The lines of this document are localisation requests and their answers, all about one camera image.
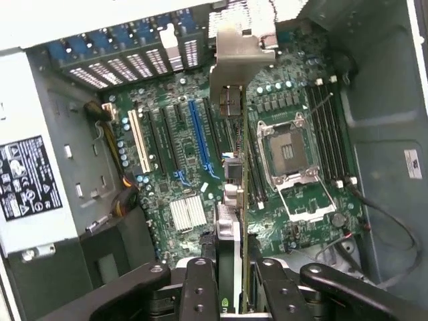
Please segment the metal socket cover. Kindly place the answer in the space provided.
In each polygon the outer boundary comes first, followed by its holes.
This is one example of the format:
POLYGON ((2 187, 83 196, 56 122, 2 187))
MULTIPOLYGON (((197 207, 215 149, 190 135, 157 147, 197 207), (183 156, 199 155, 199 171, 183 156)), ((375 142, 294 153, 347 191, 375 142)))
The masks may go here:
POLYGON ((321 221, 323 220, 325 215, 337 211, 336 203, 334 202, 332 195, 329 193, 325 183, 322 181, 319 174, 314 174, 313 176, 306 176, 306 177, 297 177, 297 175, 291 175, 289 179, 287 180, 284 179, 283 183, 276 185, 276 190, 278 192, 278 195, 280 196, 280 199, 282 200, 288 219, 291 222, 308 221, 313 223, 313 222, 321 221), (330 202, 329 206, 317 209, 315 210, 314 213, 303 212, 303 213, 292 214, 290 212, 288 204, 286 203, 286 199, 282 194, 282 191, 289 189, 298 183, 301 183, 303 185, 307 185, 308 183, 319 183, 324 190, 324 194, 329 199, 329 202, 330 202))

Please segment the blue expansion slot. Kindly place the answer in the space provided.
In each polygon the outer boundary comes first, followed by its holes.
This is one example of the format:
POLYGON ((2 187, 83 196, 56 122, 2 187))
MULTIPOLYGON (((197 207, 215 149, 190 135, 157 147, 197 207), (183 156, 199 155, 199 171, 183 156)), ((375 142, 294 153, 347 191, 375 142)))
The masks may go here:
POLYGON ((201 122, 201 119, 199 117, 196 101, 195 100, 189 100, 188 101, 188 107, 189 107, 189 112, 191 115, 193 127, 195 130, 195 137, 196 137, 197 144, 199 147, 199 152, 201 155, 201 162, 202 162, 203 168, 214 179, 220 179, 220 177, 218 177, 215 174, 213 166, 212 166, 211 161, 210 161, 209 152, 207 149, 207 143, 205 140, 205 132, 203 130, 203 123, 201 122))

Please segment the thin metal locking lever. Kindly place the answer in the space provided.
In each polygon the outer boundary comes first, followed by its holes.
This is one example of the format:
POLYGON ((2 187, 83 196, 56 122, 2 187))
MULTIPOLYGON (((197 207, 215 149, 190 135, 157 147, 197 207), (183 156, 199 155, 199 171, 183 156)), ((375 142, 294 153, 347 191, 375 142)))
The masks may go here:
POLYGON ((306 118, 311 117, 315 112, 321 109, 321 107, 323 107, 323 105, 325 105, 325 103, 327 103, 333 96, 334 94, 332 92, 329 92, 328 95, 321 102, 319 102, 317 105, 315 105, 315 107, 308 111, 306 118))

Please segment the black RAM slot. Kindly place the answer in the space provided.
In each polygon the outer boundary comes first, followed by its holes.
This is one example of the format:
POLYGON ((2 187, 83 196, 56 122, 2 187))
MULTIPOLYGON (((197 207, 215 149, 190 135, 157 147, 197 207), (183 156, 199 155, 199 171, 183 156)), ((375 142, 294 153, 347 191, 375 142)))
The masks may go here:
POLYGON ((251 136, 250 136, 250 133, 249 133, 249 127, 250 127, 250 125, 248 126, 248 139, 249 139, 249 157, 250 157, 250 161, 251 161, 251 167, 252 167, 252 171, 253 171, 253 180, 254 180, 253 185, 254 185, 254 189, 255 189, 255 193, 256 193, 257 207, 258 207, 259 210, 262 210, 262 209, 265 209, 265 206, 264 206, 265 202, 261 202, 259 200, 259 197, 258 197, 258 194, 257 194, 257 189, 255 187, 255 183, 256 183, 256 175, 255 174, 256 174, 256 172, 255 172, 255 169, 254 169, 254 166, 253 166, 253 158, 252 158, 252 153, 251 153, 251 136))
POLYGON ((316 135, 323 176, 326 181, 329 181, 332 176, 330 171, 330 162, 326 150, 326 141, 324 140, 324 135, 322 133, 322 124, 318 115, 318 111, 320 111, 320 108, 316 108, 318 103, 313 92, 313 87, 306 87, 305 91, 308 97, 308 103, 310 105, 310 117, 312 119, 312 124, 314 126, 314 132, 316 135))
POLYGON ((333 167, 334 174, 332 174, 332 178, 335 180, 343 180, 343 170, 342 170, 342 159, 340 155, 340 149, 338 145, 338 137, 336 135, 336 128, 334 123, 334 117, 332 113, 332 95, 331 91, 328 89, 327 85, 320 86, 319 88, 321 99, 324 100, 326 98, 325 103, 322 107, 322 112, 326 122, 326 131, 328 135, 328 141, 330 145, 330 150, 333 158, 333 167))
MULTIPOLYGON (((313 92, 314 92, 317 103, 321 102, 322 99, 321 99, 321 95, 320 95, 320 91, 318 89, 318 86, 313 87, 313 92)), ((327 135, 328 133, 327 133, 326 127, 325 127, 326 122, 325 122, 325 118, 324 118, 324 115, 322 112, 322 107, 321 107, 320 111, 318 111, 318 115, 320 117, 320 121, 322 124, 322 133, 324 135, 324 140, 326 141, 326 150, 327 150, 327 154, 328 154, 328 158, 329 158, 329 162, 330 162, 330 171, 331 171, 331 176, 332 176, 332 174, 334 174, 334 167, 333 167, 334 163, 333 163, 333 158, 332 158, 330 145, 329 145, 329 141, 328 141, 328 135, 327 135)))
POLYGON ((347 158, 344 139, 343 139, 343 135, 342 135, 342 129, 340 127, 338 111, 336 108, 336 103, 337 103, 336 99, 338 98, 338 95, 336 94, 336 90, 334 87, 335 83, 333 83, 333 84, 327 83, 327 86, 328 86, 328 89, 334 94, 334 96, 332 97, 332 102, 331 102, 332 113, 333 113, 333 117, 334 117, 336 135, 338 137, 338 145, 339 145, 339 149, 340 149, 340 155, 341 155, 341 159, 342 159, 343 181, 344 181, 344 185, 347 186, 351 183, 352 172, 350 170, 350 165, 349 165, 349 161, 347 158))
POLYGON ((264 185, 264 179, 262 176, 262 170, 261 167, 259 165, 259 161, 258 161, 258 157, 257 157, 257 140, 255 138, 255 135, 253 133, 252 127, 249 127, 249 133, 251 136, 251 153, 252 153, 252 158, 253 158, 253 166, 256 172, 256 183, 255 183, 255 187, 257 189, 257 194, 259 197, 259 200, 261 202, 267 202, 268 201, 268 196, 266 194, 265 191, 265 185, 264 185))

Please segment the silver finned heat sink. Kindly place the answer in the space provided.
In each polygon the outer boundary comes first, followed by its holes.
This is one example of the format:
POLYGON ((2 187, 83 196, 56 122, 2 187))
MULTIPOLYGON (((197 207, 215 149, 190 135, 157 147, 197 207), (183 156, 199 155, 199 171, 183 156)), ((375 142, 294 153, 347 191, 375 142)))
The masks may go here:
POLYGON ((178 232, 187 232, 207 224, 202 199, 199 195, 172 201, 169 208, 178 232))

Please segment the white expansion slot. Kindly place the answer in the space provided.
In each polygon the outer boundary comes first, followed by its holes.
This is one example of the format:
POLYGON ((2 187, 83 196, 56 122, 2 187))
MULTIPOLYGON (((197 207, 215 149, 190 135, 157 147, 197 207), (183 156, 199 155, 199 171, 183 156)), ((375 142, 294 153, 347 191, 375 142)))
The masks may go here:
POLYGON ((136 110, 129 110, 128 111, 128 118, 130 121, 130 127, 132 130, 132 134, 134 137, 136 150, 138 153, 138 159, 140 161, 140 166, 143 173, 149 173, 151 172, 151 167, 148 159, 146 144, 144 140, 144 134, 142 133, 139 117, 136 112, 136 110))

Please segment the open grey PC case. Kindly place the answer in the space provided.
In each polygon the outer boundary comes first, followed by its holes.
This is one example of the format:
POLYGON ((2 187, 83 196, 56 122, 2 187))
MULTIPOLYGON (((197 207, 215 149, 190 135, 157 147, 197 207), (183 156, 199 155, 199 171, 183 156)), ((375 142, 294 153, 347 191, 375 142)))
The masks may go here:
POLYGON ((356 177, 346 188, 365 219, 350 240, 271 256, 248 234, 247 313, 226 321, 273 321, 261 258, 278 260, 298 286, 300 268, 320 263, 428 310, 428 0, 0 0, 0 54, 23 51, 96 98, 84 108, 105 125, 121 184, 107 217, 54 255, 24 262, 0 248, 0 321, 37 321, 152 261, 179 284, 191 259, 207 258, 217 280, 215 229, 195 255, 175 264, 156 256, 138 188, 118 159, 106 94, 211 70, 224 25, 275 51, 264 67, 276 62, 281 33, 325 32, 356 177))

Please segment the silver power supply unit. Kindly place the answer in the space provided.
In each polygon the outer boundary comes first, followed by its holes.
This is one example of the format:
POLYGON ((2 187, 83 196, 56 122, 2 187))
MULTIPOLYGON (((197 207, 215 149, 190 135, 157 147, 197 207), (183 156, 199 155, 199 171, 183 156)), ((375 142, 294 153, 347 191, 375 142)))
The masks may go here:
POLYGON ((121 188, 96 98, 37 66, 0 53, 0 248, 29 262, 54 255, 104 220, 121 188))

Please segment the black expansion slot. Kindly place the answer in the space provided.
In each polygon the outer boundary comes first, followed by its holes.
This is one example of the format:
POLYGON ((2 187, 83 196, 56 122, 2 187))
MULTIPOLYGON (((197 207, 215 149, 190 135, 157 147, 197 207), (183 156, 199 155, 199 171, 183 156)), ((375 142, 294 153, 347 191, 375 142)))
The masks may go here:
POLYGON ((207 97, 203 98, 203 107, 208 121, 209 132, 213 143, 215 155, 218 159, 221 154, 231 150, 230 141, 227 135, 226 123, 220 118, 219 113, 211 105, 207 97))
POLYGON ((171 128, 170 128, 169 121, 167 118, 167 112, 165 111, 164 108, 160 109, 160 116, 162 118, 162 121, 163 121, 163 124, 165 127, 166 138, 167 138, 167 142, 168 142, 168 146, 169 146, 169 151, 171 154, 171 159, 173 162, 174 172, 178 172, 179 171, 179 164, 177 162, 175 144, 174 144, 174 140, 173 140, 172 135, 171 135, 171 128))
POLYGON ((148 131, 150 136, 150 148, 151 153, 153 154, 153 163, 157 163, 157 169, 162 171, 163 170, 163 164, 161 162, 161 157, 159 156, 159 148, 158 148, 158 136, 156 133, 156 128, 154 124, 154 120, 152 117, 152 112, 146 111, 144 113, 144 117, 146 119, 146 123, 148 124, 148 131))

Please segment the green motherboard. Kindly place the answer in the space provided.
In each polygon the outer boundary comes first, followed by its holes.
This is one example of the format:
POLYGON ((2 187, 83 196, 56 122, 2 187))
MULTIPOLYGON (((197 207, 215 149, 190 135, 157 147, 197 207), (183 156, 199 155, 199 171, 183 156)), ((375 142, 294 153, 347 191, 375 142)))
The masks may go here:
MULTIPOLYGON (((215 229, 215 208, 223 195, 225 177, 221 158, 218 159, 215 155, 203 107, 203 98, 207 97, 210 100, 209 71, 209 66, 203 66, 188 72, 125 86, 106 94, 116 114, 113 133, 117 141, 118 159, 129 183, 135 184, 138 188, 135 199, 146 213, 156 256, 169 264, 175 264, 179 259, 199 252, 201 236, 215 229), (220 179, 214 179, 203 168, 189 112, 189 100, 195 100, 197 103, 210 161, 220 179), (167 112, 179 164, 178 172, 174 172, 165 127, 160 115, 161 108, 167 112), (152 170, 149 173, 143 173, 140 166, 128 118, 129 110, 136 110, 139 117, 152 170), (156 162, 152 162, 148 124, 144 117, 146 111, 152 112, 158 136, 159 156, 163 164, 162 171, 157 169, 156 162), (178 232, 173 223, 169 204, 195 195, 202 199, 207 224, 187 232, 178 232)), ((308 124, 307 150, 317 161, 320 167, 319 176, 337 206, 336 212, 325 215, 321 221, 291 222, 277 190, 273 190, 266 181, 257 144, 257 157, 268 201, 264 203, 265 209, 258 209, 249 157, 251 201, 247 212, 247 230, 251 237, 256 238, 261 252, 266 256, 330 243, 341 238, 350 240, 364 229, 365 219, 360 202, 347 190, 344 181, 324 179, 312 119, 306 118, 310 105, 305 88, 320 87, 327 83, 335 83, 338 95, 336 108, 345 144, 346 131, 340 113, 339 85, 325 32, 295 30, 281 33, 276 62, 262 68, 247 88, 248 125, 252 127, 256 140, 258 121, 276 124, 293 120, 297 113, 302 114, 308 124)), ((319 183, 296 184, 283 190, 282 194, 292 214, 314 213, 315 210, 330 204, 319 183)))

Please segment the CPU socket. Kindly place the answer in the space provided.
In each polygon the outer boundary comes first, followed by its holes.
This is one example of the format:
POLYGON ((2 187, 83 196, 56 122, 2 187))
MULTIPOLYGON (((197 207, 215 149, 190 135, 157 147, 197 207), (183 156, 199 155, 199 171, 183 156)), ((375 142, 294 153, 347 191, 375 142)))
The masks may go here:
POLYGON ((320 167, 307 150, 308 124, 302 114, 276 124, 258 121, 257 144, 266 181, 273 190, 318 181, 320 167))

